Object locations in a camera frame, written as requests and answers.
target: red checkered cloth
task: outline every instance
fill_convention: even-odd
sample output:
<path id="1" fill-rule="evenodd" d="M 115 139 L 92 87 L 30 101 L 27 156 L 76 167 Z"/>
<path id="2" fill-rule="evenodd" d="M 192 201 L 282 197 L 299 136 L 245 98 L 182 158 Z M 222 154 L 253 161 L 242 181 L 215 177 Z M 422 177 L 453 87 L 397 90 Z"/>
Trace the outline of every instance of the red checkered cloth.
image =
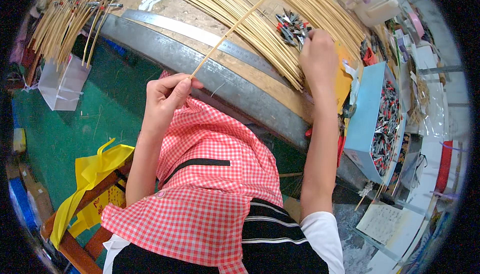
<path id="1" fill-rule="evenodd" d="M 125 209 L 105 207 L 102 226 L 164 256 L 218 266 L 221 273 L 246 272 L 241 235 L 250 200 L 283 207 L 275 158 L 242 123 L 189 97 L 165 134 L 157 177 L 165 181 L 193 158 L 230 166 L 180 169 L 158 193 Z"/>

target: blue box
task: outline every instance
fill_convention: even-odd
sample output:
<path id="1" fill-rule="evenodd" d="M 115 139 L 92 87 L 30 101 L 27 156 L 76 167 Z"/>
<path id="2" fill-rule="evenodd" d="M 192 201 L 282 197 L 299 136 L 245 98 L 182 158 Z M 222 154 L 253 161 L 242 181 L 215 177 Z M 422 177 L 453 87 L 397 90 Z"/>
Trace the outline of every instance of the blue box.
<path id="1" fill-rule="evenodd" d="M 400 98 L 400 121 L 392 147 L 393 160 L 388 165 L 384 177 L 378 174 L 371 156 L 372 140 L 377 124 L 384 77 L 393 82 Z M 362 173 L 375 183 L 387 184 L 392 178 L 397 164 L 405 131 L 406 112 L 401 99 L 399 85 L 385 62 L 365 67 L 357 96 L 357 110 L 350 119 L 347 128 L 344 152 L 357 165 Z"/>
<path id="2" fill-rule="evenodd" d="M 28 203 L 27 192 L 25 191 L 24 186 L 21 182 L 22 181 L 20 180 L 20 177 L 10 179 L 8 181 L 9 189 L 11 191 L 10 199 L 12 200 L 12 205 L 14 206 L 13 209 L 17 213 L 20 222 L 23 222 L 23 220 L 25 220 L 25 224 L 27 225 L 28 229 L 30 231 L 34 231 L 37 229 L 37 225 L 35 223 L 35 216 L 32 209 L 30 208 L 30 204 Z"/>

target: white paper scrap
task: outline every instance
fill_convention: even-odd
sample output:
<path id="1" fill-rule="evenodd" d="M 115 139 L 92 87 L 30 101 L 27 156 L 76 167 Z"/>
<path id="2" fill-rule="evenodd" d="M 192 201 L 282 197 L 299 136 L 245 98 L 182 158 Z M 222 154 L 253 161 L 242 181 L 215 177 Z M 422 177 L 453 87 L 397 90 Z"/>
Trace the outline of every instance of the white paper scrap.
<path id="1" fill-rule="evenodd" d="M 350 94 L 350 105 L 353 105 L 357 101 L 357 95 L 360 89 L 360 81 L 359 81 L 359 73 L 360 67 L 354 69 L 353 67 L 349 66 L 349 63 L 344 59 L 342 61 L 343 67 L 345 67 L 345 73 L 350 74 L 352 77 L 352 87 L 351 87 L 351 94 Z"/>
<path id="2" fill-rule="evenodd" d="M 141 5 L 138 7 L 139 10 L 147 10 L 152 11 L 153 5 L 160 2 L 162 0 L 142 0 Z"/>
<path id="3" fill-rule="evenodd" d="M 370 204 L 357 229 L 386 245 L 395 233 L 402 214 L 402 210 L 398 208 L 383 202 L 375 202 Z"/>

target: woman's right hand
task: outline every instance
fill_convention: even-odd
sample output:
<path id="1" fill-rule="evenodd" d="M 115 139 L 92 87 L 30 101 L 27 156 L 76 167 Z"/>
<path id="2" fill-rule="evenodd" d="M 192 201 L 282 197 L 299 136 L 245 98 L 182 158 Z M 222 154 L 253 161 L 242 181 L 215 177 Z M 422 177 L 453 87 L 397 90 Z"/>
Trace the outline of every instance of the woman's right hand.
<path id="1" fill-rule="evenodd" d="M 175 109 L 180 109 L 191 89 L 204 85 L 198 79 L 189 79 L 188 74 L 179 73 L 147 83 L 147 102 L 141 125 L 141 134 L 158 142 L 170 126 Z"/>
<path id="2" fill-rule="evenodd" d="M 299 60 L 314 100 L 335 93 L 339 57 L 332 37 L 326 31 L 315 29 L 309 32 Z"/>

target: bamboo strip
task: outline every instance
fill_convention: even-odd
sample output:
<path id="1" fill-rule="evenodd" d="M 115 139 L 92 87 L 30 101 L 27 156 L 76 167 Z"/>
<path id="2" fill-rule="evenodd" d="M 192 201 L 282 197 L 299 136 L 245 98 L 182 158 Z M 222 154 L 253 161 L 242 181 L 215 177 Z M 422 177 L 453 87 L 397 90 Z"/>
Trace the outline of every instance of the bamboo strip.
<path id="1" fill-rule="evenodd" d="M 326 30 L 335 41 L 343 43 L 358 59 L 364 36 L 355 21 L 332 0 L 283 0 L 314 27 Z"/>
<path id="2" fill-rule="evenodd" d="M 250 10 L 243 0 L 185 1 L 228 27 L 232 27 Z M 235 32 L 271 62 L 277 71 L 284 75 L 296 89 L 302 89 L 303 73 L 298 67 L 298 57 L 258 14 L 252 13 L 248 16 L 242 24 L 238 25 Z"/>
<path id="3" fill-rule="evenodd" d="M 60 64 L 67 60 L 78 32 L 94 13 L 87 3 L 100 1 L 100 5 L 103 5 L 106 0 L 44 1 L 46 10 L 33 33 L 29 47 L 43 55 L 46 61 L 53 59 L 58 69 Z"/>
<path id="4" fill-rule="evenodd" d="M 355 206 L 355 209 L 353 211 L 357 211 L 357 209 L 359 208 L 360 204 L 363 202 L 363 199 L 365 199 L 365 196 L 363 196 L 360 201 L 358 202 L 357 206 Z"/>
<path id="5" fill-rule="evenodd" d="M 213 52 L 219 47 L 219 45 L 227 39 L 227 37 L 238 27 L 238 25 L 240 25 L 244 19 L 246 19 L 252 12 L 254 12 L 263 2 L 265 2 L 265 0 L 260 0 L 257 2 L 257 4 L 255 4 L 252 8 L 250 8 L 249 11 L 247 11 L 247 13 L 245 13 L 245 15 L 238 20 L 237 23 L 235 23 L 235 25 L 232 26 L 232 28 L 230 28 L 230 30 L 228 30 L 225 35 L 220 39 L 220 41 L 215 45 L 215 47 L 213 47 L 213 49 L 205 56 L 205 58 L 201 61 L 201 63 L 198 65 L 198 67 L 195 69 L 195 71 L 190 75 L 190 80 L 195 76 L 195 74 L 198 72 L 198 70 L 202 67 L 202 65 L 205 63 L 205 61 L 207 61 L 208 58 L 210 58 L 210 56 L 213 54 Z"/>
<path id="6" fill-rule="evenodd" d="M 90 54 L 88 55 L 87 68 L 90 66 L 90 60 L 92 59 L 92 53 L 93 53 L 93 49 L 95 48 L 95 43 L 97 42 L 97 38 L 100 34 L 100 29 L 102 28 L 102 25 L 105 22 L 105 19 L 107 18 L 109 10 L 110 10 L 110 6 L 106 8 L 105 15 L 103 16 L 102 21 L 100 22 L 100 25 L 98 26 L 98 30 L 95 34 L 95 38 L 93 39 L 92 48 L 90 49 Z"/>

